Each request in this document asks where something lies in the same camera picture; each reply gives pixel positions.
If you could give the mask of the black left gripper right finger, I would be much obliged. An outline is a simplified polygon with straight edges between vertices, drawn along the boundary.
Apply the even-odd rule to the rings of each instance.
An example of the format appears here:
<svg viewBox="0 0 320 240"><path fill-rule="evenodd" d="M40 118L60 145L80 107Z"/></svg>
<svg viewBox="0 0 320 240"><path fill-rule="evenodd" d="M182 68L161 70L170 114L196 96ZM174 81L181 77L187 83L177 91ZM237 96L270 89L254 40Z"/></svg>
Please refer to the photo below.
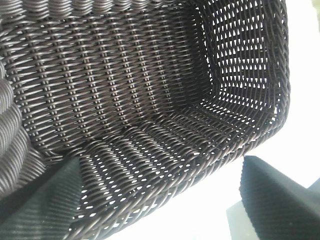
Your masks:
<svg viewBox="0 0 320 240"><path fill-rule="evenodd" d="M320 193L305 188L257 156L244 157L241 201L261 240L318 240Z"/></svg>

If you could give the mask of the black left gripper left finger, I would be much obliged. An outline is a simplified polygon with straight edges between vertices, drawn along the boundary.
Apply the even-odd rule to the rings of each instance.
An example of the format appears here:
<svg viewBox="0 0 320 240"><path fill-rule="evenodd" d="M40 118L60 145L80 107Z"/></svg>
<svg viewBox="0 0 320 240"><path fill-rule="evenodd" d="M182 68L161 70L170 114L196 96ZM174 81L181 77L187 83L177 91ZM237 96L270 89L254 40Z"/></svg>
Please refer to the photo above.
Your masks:
<svg viewBox="0 0 320 240"><path fill-rule="evenodd" d="M53 165L0 201L0 238L62 240L76 215L81 188L78 158Z"/></svg>

